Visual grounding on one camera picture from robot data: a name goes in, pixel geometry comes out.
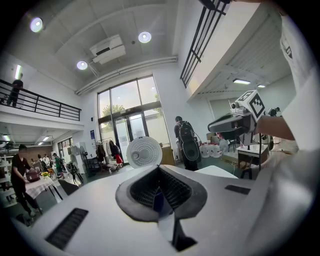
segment poster on wall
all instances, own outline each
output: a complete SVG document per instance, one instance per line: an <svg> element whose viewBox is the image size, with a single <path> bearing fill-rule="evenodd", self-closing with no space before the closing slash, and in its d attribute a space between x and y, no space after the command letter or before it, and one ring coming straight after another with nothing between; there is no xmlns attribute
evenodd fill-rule
<svg viewBox="0 0 320 256"><path fill-rule="evenodd" d="M90 131L90 136L91 136L91 144L92 144L92 147L93 149L97 149L97 145L96 145L96 138L95 138L95 131L94 130L91 130Z"/></svg>

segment person in green shirt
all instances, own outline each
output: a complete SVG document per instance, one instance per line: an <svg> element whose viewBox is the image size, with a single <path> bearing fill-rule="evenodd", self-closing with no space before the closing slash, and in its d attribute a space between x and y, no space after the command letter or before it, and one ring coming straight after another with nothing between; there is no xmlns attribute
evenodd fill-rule
<svg viewBox="0 0 320 256"><path fill-rule="evenodd" d="M61 159L57 156L56 153L53 153L53 157L55 160L56 172L58 173L58 176L61 176L64 179L65 177L61 167Z"/></svg>

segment brick wall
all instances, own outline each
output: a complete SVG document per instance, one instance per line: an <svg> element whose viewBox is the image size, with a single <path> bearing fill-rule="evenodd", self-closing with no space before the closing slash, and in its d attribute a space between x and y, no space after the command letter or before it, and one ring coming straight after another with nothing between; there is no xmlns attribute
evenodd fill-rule
<svg viewBox="0 0 320 256"><path fill-rule="evenodd" d="M44 157L44 154L50 158L52 151L52 146L28 147L26 160L29 164L31 164L31 158L36 162L36 160L38 160L38 154L40 154L42 158ZM10 152L8 156L14 156L17 153L18 152Z"/></svg>

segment round white perforated disc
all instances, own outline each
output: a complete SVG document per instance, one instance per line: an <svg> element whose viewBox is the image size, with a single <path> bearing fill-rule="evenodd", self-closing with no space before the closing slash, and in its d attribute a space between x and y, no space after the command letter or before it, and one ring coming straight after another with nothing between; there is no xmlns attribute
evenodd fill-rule
<svg viewBox="0 0 320 256"><path fill-rule="evenodd" d="M126 158L133 168L160 165L162 150L154 138L138 137L129 144L126 150Z"/></svg>

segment black pants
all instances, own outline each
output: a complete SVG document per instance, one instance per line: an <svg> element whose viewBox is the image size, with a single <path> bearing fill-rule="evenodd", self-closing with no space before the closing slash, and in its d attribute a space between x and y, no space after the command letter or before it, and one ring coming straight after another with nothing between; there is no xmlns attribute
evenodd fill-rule
<svg viewBox="0 0 320 256"><path fill-rule="evenodd" d="M37 202L26 193L26 184L22 182L13 182L12 183L15 195L18 198L18 202L22 205L23 209L25 209L29 214L31 213L31 209L28 207L27 202L32 206L32 208L37 209Z"/></svg>
<svg viewBox="0 0 320 256"><path fill-rule="evenodd" d="M8 100L6 101L6 104L10 106L11 102L13 102L12 107L15 108L17 106L18 95L19 95L19 92L12 91L10 93Z"/></svg>
<svg viewBox="0 0 320 256"><path fill-rule="evenodd" d="M183 150L181 150L181 154L182 154L182 158L183 158L183 164L184 164L186 170L189 170L189 171L199 170L197 161L190 161L186 157L185 152Z"/></svg>

